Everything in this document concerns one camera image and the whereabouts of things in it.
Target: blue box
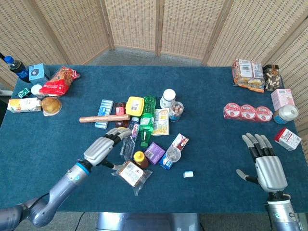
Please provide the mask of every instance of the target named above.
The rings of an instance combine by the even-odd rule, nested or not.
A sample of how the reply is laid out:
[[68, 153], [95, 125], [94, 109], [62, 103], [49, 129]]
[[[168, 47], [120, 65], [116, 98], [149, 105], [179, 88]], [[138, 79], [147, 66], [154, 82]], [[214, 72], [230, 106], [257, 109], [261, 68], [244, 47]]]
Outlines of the blue box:
[[35, 84], [44, 85], [48, 80], [50, 80], [50, 71], [44, 64], [35, 64], [28, 67], [29, 68], [29, 80]]
[[173, 163], [167, 159], [166, 154], [163, 155], [162, 159], [159, 161], [159, 164], [167, 170], [169, 170], [173, 165]]

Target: eraser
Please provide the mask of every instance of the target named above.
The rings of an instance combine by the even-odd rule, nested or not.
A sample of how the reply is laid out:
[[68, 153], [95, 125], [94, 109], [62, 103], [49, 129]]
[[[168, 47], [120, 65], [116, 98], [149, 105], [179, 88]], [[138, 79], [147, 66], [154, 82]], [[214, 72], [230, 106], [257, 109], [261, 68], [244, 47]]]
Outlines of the eraser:
[[184, 178], [193, 177], [193, 171], [185, 171], [183, 176]]

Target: yellow container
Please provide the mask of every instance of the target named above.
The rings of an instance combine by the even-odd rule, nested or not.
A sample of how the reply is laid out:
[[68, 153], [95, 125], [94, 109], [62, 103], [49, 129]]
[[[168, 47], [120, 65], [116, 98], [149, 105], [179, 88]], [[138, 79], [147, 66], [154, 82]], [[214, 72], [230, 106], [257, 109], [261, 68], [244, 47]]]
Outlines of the yellow container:
[[126, 103], [126, 114], [132, 116], [141, 116], [144, 107], [144, 98], [130, 96]]

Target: red bag of chips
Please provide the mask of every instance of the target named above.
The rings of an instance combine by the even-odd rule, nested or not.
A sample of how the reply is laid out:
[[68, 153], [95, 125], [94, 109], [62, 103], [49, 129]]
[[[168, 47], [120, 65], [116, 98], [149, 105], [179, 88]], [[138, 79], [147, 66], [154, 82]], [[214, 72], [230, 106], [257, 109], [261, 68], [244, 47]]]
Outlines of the red bag of chips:
[[79, 77], [80, 75], [75, 70], [63, 66], [53, 75], [51, 80], [44, 84], [39, 92], [49, 96], [64, 95], [73, 80]]

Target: water bottle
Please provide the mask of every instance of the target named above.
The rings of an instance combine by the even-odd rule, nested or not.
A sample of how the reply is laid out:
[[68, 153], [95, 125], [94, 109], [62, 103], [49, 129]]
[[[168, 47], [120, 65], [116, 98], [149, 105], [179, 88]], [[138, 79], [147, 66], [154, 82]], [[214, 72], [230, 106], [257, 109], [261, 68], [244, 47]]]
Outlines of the water bottle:
[[25, 67], [25, 65], [23, 64], [23, 62], [19, 61], [19, 60], [14, 60], [13, 57], [11, 56], [6, 56], [4, 58], [5, 62], [8, 64], [9, 70], [14, 72], [15, 74], [18, 75], [18, 77], [26, 82], [26, 83], [30, 83], [29, 80], [29, 71], [28, 69]]
[[140, 120], [141, 147], [147, 147], [154, 126], [156, 98], [144, 98], [144, 110]]
[[139, 132], [139, 118], [133, 117], [128, 128], [131, 130], [131, 135], [124, 138], [120, 152], [120, 155], [123, 155], [126, 161], [133, 157], [135, 142]]

